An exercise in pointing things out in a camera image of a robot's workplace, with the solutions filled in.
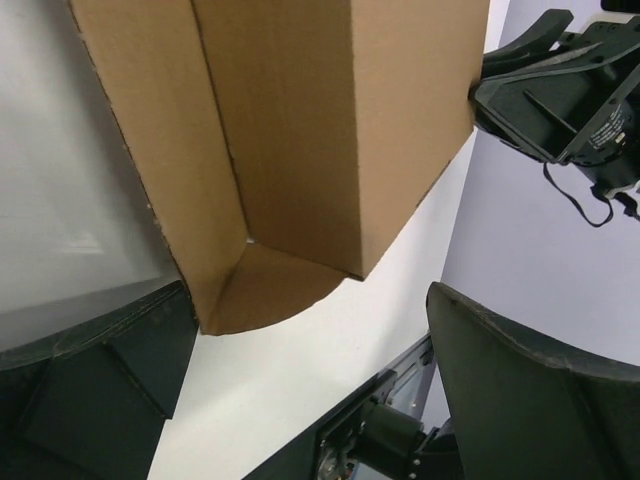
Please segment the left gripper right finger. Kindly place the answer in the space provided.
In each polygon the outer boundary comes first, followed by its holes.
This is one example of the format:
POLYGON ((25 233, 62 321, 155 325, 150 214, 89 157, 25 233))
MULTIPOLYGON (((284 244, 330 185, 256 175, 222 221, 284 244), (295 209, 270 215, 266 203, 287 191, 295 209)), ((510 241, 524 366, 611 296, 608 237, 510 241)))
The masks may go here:
POLYGON ((430 285, 426 312, 468 479, 636 479, 639 369, 430 285))

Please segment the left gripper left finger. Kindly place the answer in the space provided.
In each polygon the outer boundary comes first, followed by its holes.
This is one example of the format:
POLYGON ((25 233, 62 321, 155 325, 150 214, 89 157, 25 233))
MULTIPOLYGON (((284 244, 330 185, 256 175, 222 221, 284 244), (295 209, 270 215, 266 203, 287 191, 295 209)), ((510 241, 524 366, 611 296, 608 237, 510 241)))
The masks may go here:
POLYGON ((175 281, 3 348, 2 478, 146 478, 198 330, 188 290, 175 281))

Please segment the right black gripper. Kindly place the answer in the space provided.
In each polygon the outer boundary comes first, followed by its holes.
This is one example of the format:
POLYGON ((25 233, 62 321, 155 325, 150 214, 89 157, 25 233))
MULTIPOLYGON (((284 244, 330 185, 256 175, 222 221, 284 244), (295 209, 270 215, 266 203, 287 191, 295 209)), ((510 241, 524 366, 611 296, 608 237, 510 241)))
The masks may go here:
POLYGON ((595 196, 639 183, 639 3, 603 1, 579 33, 550 9, 488 54, 470 97, 485 131, 541 163, 573 163, 595 196))

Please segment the cardboard box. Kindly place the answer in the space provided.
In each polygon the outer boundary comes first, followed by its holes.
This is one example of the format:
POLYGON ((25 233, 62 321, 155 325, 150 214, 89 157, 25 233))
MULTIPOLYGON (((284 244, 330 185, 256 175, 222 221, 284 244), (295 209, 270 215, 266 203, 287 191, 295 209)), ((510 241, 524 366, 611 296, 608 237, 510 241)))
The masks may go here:
POLYGON ((209 335, 366 278, 473 130, 485 1, 69 8, 209 335))

